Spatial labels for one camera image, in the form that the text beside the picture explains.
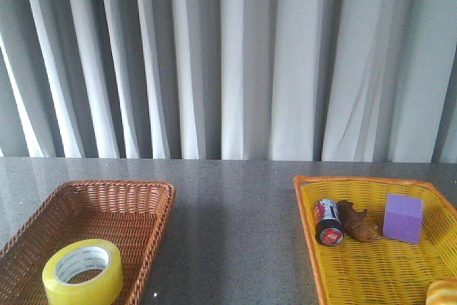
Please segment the yellow plastic basket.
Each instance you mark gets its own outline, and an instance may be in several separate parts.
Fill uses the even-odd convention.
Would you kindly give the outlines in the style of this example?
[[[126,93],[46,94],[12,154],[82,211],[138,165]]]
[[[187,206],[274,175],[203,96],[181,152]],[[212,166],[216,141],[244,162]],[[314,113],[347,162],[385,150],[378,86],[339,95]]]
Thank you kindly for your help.
[[[456,276],[456,208],[432,183],[297,175],[294,184],[320,304],[424,304],[431,283]],[[418,244],[350,236],[336,246],[317,242],[312,207],[319,199],[351,201],[368,211],[369,226],[380,226],[388,194],[422,200]]]

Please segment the brown wicker basket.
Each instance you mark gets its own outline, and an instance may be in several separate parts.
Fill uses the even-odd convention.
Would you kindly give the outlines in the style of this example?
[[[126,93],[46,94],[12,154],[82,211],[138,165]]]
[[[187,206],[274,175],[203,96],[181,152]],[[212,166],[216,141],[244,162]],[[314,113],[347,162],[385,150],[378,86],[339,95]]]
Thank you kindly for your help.
[[[58,250],[104,239],[121,253],[116,304],[140,304],[176,196],[165,181],[75,180],[54,190],[1,250],[1,303],[46,304],[41,280]]]

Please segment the grey pleated curtain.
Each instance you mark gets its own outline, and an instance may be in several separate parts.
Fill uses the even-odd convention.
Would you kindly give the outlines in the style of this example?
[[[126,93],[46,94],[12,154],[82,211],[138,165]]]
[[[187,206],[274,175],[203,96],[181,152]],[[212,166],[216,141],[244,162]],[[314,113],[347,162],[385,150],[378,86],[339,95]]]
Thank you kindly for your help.
[[[1,0],[1,155],[456,162],[456,0]]]

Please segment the brown toy animal figure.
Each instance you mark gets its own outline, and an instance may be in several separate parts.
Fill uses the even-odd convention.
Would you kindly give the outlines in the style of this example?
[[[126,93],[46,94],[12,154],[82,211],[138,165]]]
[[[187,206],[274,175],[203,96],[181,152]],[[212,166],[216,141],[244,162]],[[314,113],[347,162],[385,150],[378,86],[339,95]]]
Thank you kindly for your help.
[[[373,242],[380,238],[376,235],[377,226],[369,227],[365,223],[368,210],[356,211],[353,202],[341,200],[337,202],[339,219],[350,237],[361,242]]]

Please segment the red white black can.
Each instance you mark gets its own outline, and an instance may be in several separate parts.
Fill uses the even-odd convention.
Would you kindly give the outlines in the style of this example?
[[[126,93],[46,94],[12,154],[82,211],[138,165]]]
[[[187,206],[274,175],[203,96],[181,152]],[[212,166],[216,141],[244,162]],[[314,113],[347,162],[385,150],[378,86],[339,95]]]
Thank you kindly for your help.
[[[319,199],[313,205],[316,225],[316,240],[320,244],[335,246],[344,238],[343,225],[339,219],[337,203],[331,199]]]

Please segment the yellow bread toy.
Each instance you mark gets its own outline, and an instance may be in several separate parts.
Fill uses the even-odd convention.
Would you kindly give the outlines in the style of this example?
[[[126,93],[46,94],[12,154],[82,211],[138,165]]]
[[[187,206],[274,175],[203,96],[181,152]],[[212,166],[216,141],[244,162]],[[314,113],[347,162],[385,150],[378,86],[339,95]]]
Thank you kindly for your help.
[[[456,303],[456,277],[431,283],[426,294],[426,305],[456,305]]]

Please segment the purple foam cube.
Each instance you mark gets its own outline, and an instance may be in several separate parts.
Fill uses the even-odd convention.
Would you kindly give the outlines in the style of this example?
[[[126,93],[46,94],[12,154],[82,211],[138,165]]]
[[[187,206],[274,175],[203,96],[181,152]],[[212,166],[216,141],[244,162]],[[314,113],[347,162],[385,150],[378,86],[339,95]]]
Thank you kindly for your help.
[[[423,200],[400,194],[387,194],[383,236],[418,244],[423,221]]]

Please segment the yellow packing tape roll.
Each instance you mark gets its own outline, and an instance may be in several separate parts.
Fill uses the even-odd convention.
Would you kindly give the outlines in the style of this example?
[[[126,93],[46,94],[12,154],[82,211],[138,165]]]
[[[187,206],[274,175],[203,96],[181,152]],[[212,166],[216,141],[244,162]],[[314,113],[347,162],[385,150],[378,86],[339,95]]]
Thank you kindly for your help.
[[[121,253],[104,239],[87,239],[57,251],[42,283],[49,304],[112,304],[124,286]]]

